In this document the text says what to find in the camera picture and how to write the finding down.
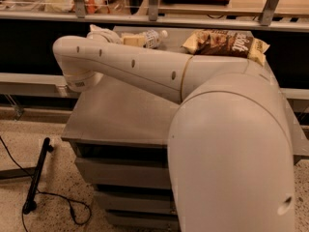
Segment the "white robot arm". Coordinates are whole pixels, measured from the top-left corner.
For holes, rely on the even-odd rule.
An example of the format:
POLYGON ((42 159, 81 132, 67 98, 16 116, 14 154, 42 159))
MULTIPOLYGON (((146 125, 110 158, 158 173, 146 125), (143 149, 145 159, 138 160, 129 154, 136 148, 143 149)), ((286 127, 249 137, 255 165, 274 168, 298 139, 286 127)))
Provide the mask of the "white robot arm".
POLYGON ((164 146, 182 232, 294 232, 289 107, 271 73, 236 57, 120 43, 112 31, 53 45, 80 137, 164 146))

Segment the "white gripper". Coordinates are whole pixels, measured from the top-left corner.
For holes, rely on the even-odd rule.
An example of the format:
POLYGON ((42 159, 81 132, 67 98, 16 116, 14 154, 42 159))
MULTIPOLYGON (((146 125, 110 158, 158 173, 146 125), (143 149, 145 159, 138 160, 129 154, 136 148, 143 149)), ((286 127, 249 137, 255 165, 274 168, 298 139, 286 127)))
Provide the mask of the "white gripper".
POLYGON ((123 42, 125 45, 138 47, 143 47, 146 43, 145 37, 143 35, 123 34, 121 40, 119 35, 114 31, 107 28, 101 28, 95 24, 90 25, 90 32, 87 34, 87 38, 113 44, 121 44, 123 42))

